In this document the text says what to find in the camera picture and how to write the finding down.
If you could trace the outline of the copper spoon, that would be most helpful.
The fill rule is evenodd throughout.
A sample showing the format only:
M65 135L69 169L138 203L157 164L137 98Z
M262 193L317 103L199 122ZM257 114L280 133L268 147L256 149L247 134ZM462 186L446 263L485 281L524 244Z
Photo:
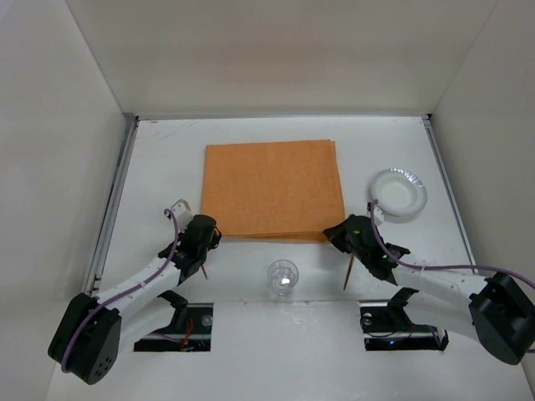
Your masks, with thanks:
M351 257L349 259L347 272L346 272L346 275L345 275L345 278L344 278L343 291L346 290L346 288L347 288L347 286L349 284L349 280L350 280L351 273L352 273L352 270L353 270L354 262L355 262L355 256L351 255Z

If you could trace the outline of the white ceramic bowl plate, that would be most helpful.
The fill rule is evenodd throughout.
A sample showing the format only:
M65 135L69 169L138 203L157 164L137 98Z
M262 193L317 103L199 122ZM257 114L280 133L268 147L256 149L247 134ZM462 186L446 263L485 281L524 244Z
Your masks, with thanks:
M428 201L424 182L414 173L389 168L375 175L369 186L372 201L392 216L414 216L422 212Z

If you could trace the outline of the clear drinking glass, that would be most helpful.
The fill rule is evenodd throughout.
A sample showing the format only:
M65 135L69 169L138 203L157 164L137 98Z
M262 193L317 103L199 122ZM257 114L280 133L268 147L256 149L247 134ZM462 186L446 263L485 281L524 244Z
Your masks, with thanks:
M285 296L297 285L299 271L289 260L277 260L267 270L268 284L274 294Z

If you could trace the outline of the orange cloth placemat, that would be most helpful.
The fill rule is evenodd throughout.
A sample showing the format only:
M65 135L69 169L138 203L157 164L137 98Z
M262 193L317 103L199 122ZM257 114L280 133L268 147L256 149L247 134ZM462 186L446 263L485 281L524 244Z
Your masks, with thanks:
M208 145L201 211L228 237L324 242L345 218L334 141Z

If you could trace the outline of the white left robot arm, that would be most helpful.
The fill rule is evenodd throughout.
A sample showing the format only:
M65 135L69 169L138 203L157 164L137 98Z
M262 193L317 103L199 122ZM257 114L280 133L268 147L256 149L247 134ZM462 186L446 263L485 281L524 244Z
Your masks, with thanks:
M64 373L95 384L121 351L184 322L188 302L175 289L199 271L222 234L210 216L165 213L174 239L148 266L109 290L95 296L81 292L69 302L48 346L48 356Z

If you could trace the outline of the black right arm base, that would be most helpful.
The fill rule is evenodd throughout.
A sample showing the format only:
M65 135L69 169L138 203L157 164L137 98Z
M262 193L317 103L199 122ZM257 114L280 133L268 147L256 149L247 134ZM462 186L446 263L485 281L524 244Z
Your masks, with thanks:
M437 351L449 345L448 332L416 324L405 312L416 290L401 288L390 300L362 302L359 324L367 352Z

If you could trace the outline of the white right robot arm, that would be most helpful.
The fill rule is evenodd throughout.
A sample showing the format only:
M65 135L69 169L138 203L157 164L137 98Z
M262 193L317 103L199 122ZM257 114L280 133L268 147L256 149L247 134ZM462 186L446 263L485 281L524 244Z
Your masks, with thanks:
M493 269L490 277L460 266L419 266L410 250L383 240L373 219L351 215L324 230L339 251L355 257L372 277L398 287L379 315L364 311L368 333L406 332L419 326L456 332L494 358L519 364L534 351L534 304L512 274Z

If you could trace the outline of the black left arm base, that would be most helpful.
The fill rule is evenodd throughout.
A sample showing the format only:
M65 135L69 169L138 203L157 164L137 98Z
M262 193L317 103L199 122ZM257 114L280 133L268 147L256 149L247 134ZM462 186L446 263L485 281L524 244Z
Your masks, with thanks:
M171 322L135 343L137 353L205 353L211 351L213 303L189 303L177 295Z

